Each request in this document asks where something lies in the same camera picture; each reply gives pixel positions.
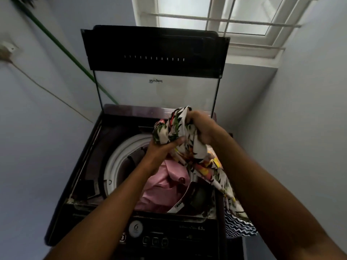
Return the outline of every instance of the window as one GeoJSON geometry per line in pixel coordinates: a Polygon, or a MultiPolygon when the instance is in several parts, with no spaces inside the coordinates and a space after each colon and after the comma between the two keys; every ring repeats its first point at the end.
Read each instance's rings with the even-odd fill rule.
{"type": "Polygon", "coordinates": [[[228,54],[274,58],[312,0],[133,0],[138,26],[211,30],[228,54]]]}

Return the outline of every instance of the green pole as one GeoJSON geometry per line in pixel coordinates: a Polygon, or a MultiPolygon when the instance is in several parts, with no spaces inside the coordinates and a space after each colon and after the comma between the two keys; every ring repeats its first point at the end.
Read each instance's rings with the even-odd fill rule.
{"type": "MultiPolygon", "coordinates": [[[[72,62],[74,62],[78,66],[78,68],[82,70],[96,84],[93,75],[90,74],[83,65],[81,65],[81,63],[62,45],[62,43],[59,42],[58,39],[56,39],[56,37],[33,15],[33,13],[22,2],[20,2],[20,0],[11,1],[18,9],[25,13],[26,16],[28,16],[57,45],[57,47],[59,47],[72,60],[72,62]]],[[[109,92],[107,92],[107,90],[102,85],[100,85],[99,83],[97,85],[100,90],[112,100],[113,103],[118,105],[118,102],[110,95],[109,92]]]]}

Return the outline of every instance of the control button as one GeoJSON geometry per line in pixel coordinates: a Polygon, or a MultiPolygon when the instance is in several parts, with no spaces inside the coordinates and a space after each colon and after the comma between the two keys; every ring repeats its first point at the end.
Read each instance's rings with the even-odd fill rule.
{"type": "Polygon", "coordinates": [[[154,245],[154,246],[159,246],[159,238],[158,238],[158,237],[153,237],[153,239],[152,239],[152,245],[154,245]]]}
{"type": "Polygon", "coordinates": [[[127,238],[127,235],[125,233],[122,234],[122,237],[120,239],[120,242],[125,242],[125,239],[127,238]]]}
{"type": "Polygon", "coordinates": [[[167,247],[168,244],[169,244],[169,240],[167,238],[163,238],[163,240],[161,241],[161,245],[163,247],[167,247]]]}
{"type": "Polygon", "coordinates": [[[143,244],[148,244],[150,242],[150,238],[148,236],[143,237],[142,243],[143,244]]]}
{"type": "Polygon", "coordinates": [[[135,220],[132,221],[129,225],[129,234],[133,238],[137,238],[142,234],[143,231],[143,225],[140,221],[135,220]]]}

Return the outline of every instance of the hand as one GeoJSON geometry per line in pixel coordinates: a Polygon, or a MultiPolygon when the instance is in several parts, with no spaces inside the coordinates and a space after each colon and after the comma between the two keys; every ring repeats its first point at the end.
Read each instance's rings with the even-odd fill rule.
{"type": "Polygon", "coordinates": [[[141,163],[143,163],[144,166],[149,169],[150,173],[156,173],[160,165],[166,159],[168,153],[170,153],[170,151],[175,149],[178,145],[183,144],[185,140],[185,137],[180,137],[175,141],[160,145],[155,144],[153,139],[151,139],[147,152],[143,157],[141,163]]]}
{"type": "Polygon", "coordinates": [[[186,122],[188,123],[191,120],[198,129],[199,140],[204,144],[212,145],[213,136],[219,130],[223,130],[212,118],[202,111],[188,111],[186,122]]]}

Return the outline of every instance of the forearm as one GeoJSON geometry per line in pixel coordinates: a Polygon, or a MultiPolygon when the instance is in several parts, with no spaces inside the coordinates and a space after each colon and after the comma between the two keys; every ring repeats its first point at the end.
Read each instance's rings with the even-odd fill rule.
{"type": "Polygon", "coordinates": [[[212,147],[237,198],[276,257],[327,237],[309,211],[220,127],[215,128],[212,147]]]}
{"type": "Polygon", "coordinates": [[[142,161],[101,205],[76,225],[46,259],[109,259],[147,179],[153,173],[146,162],[142,161]]]}

